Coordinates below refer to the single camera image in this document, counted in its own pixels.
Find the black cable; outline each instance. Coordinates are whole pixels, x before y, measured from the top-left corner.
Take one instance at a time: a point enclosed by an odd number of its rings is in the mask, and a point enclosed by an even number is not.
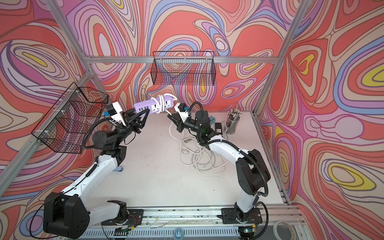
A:
[[[215,140],[212,140],[212,141],[209,141],[207,143],[200,143],[199,144],[201,146],[206,146],[206,145],[209,145],[211,143],[214,143],[214,142],[223,142],[223,143],[226,143],[230,146],[232,146],[234,149],[236,149],[237,151],[239,151],[239,153],[241,153],[244,157],[246,157],[252,164],[253,166],[256,168],[256,170],[259,172],[260,174],[260,177],[262,178],[262,182],[263,182],[263,186],[264,186],[264,192],[257,192],[257,195],[261,195],[261,196],[268,196],[268,185],[266,183],[266,180],[265,180],[265,177],[264,177],[264,174],[263,174],[263,171],[261,170],[260,166],[257,164],[257,162],[251,158],[250,156],[248,156],[248,154],[246,154],[245,152],[243,152],[242,150],[240,150],[240,148],[238,148],[236,145],[234,145],[233,143],[231,143],[230,141],[227,141],[227,140],[223,140],[223,139],[215,139]]]
[[[50,238],[59,237],[59,235],[56,235],[56,236],[53,236],[53,237],[36,237],[36,236],[33,236],[33,235],[32,235],[32,222],[33,222],[33,220],[35,219],[36,214],[40,211],[40,209],[41,209],[47,202],[50,202],[50,201],[52,201],[52,200],[54,200],[54,199],[56,199],[56,198],[58,198],[58,197],[63,196],[64,194],[66,194],[66,193],[69,192],[70,190],[68,190],[68,191],[66,191],[66,192],[64,192],[64,193],[62,193],[62,194],[60,194],[59,196],[56,196],[56,197],[54,197],[54,198],[52,198],[52,199],[50,199],[50,200],[44,202],[44,203],[39,207],[39,209],[37,209],[37,211],[36,211],[35,214],[33,215],[32,219],[31,219],[31,222],[30,222],[30,224],[29,224],[29,235],[31,235],[31,237],[33,237],[33,238],[35,238],[35,239],[50,239]]]
[[[139,224],[139,222],[136,220],[136,218],[135,217],[137,217],[137,216],[134,216],[134,215],[128,215],[128,220],[129,220],[129,217],[133,217],[133,219],[135,220],[135,222],[132,224],[132,226],[130,226],[130,227],[127,227],[127,228],[125,228],[125,229],[122,229],[122,230],[120,230],[119,232],[129,232],[129,231],[131,231],[132,230],[132,227],[137,227],[137,225]]]
[[[88,129],[88,131],[86,132],[86,134],[84,135],[83,140],[81,141],[81,148],[82,149],[93,148],[93,145],[86,146],[88,139],[89,139],[91,133],[93,132],[93,129],[95,129],[97,127],[97,125],[99,125],[100,123],[105,122],[105,121],[113,121],[113,118],[102,118],[102,119],[97,120],[94,124],[92,124],[90,126],[90,128]]]
[[[217,217],[224,220],[236,220],[235,218],[227,218],[227,217],[224,217],[223,215],[217,215]]]
[[[194,137],[196,137],[196,136],[197,136],[197,135],[193,135],[189,129],[188,129],[188,132],[189,132],[189,133],[190,133],[192,136],[194,136]]]
[[[203,109],[203,105],[201,105],[201,103],[198,102],[198,101],[193,102],[193,103],[191,104],[191,106],[190,106],[189,109],[188,109],[188,116],[190,116],[191,111],[192,111],[192,108],[193,108],[196,104],[200,107],[200,110],[201,110],[201,116],[203,116],[203,111],[204,111],[204,109]],[[197,134],[196,134],[196,140],[197,140],[198,143],[201,142],[201,141],[200,141],[200,136],[201,136],[201,124],[199,125],[199,129],[197,130]]]
[[[263,202],[257,202],[255,207],[259,206],[260,204],[263,205],[263,207],[264,207],[264,209],[265,209],[265,218],[266,218],[266,219],[265,219],[265,225],[264,225],[264,228],[263,228],[263,230],[262,230],[258,235],[256,235],[256,236],[253,237],[253,238],[248,238],[247,240],[255,240],[255,239],[261,237],[261,235],[264,234],[264,232],[266,231],[266,228],[268,227],[269,217],[268,217],[268,210],[267,210],[265,204],[264,204]]]
[[[107,236],[107,234],[105,233],[104,228],[103,228],[103,225],[101,225],[101,229],[103,230],[103,233],[104,233],[104,235],[108,238],[108,240],[111,240],[111,239]]]
[[[134,132],[134,133],[135,133],[135,136],[132,138],[132,140],[129,141],[129,143],[125,143],[125,138],[124,138],[124,144],[125,144],[125,145],[130,144],[130,143],[135,139],[135,137],[136,137],[136,132]]]
[[[190,114],[190,113],[192,112],[192,108],[193,108],[196,104],[199,105],[201,112],[204,111],[204,110],[203,110],[203,105],[201,105],[200,102],[196,101],[196,102],[193,102],[193,103],[191,104],[191,106],[189,107],[189,109],[188,109],[188,114]]]

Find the electrical outlet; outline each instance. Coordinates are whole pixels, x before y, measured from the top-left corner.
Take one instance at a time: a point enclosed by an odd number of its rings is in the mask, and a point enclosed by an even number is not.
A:
[[[165,108],[170,108],[170,100],[164,102]]]
[[[152,105],[151,108],[152,108],[152,112],[157,112],[160,110],[160,106],[157,103]]]

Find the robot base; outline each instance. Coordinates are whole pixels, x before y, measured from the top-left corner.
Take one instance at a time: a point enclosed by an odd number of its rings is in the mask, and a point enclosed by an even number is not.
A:
[[[113,221],[113,219],[111,219],[111,220],[103,221],[101,224],[103,226],[117,226],[117,225],[121,225],[121,224],[133,225],[136,222],[136,220],[132,216],[136,216],[139,219],[139,222],[137,224],[135,224],[135,226],[141,225],[141,221],[143,219],[142,216],[143,216],[143,212],[144,212],[143,209],[127,209],[127,212],[128,212],[129,217],[128,217],[128,222],[126,222],[126,223],[125,223],[125,221],[116,222],[116,221]]]
[[[223,217],[223,223],[224,224],[237,224],[240,223],[236,220],[237,214],[235,212],[235,208],[230,208],[230,209],[221,209],[221,215]],[[263,222],[262,216],[260,213],[259,208],[252,208],[250,212],[247,213],[249,216],[244,222],[247,221],[249,224],[255,224],[256,226],[259,225],[260,223]]]

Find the pencil holder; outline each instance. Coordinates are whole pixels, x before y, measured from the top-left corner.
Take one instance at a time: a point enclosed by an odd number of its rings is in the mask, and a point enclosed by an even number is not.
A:
[[[240,118],[232,118],[232,117],[228,116],[227,131],[226,131],[227,134],[234,134],[235,133],[239,119]]]

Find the blue connector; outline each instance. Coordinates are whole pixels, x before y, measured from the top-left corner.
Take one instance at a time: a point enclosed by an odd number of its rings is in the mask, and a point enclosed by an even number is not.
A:
[[[215,124],[215,122],[216,122],[216,118],[215,117],[209,116],[209,119],[211,119],[211,125]]]

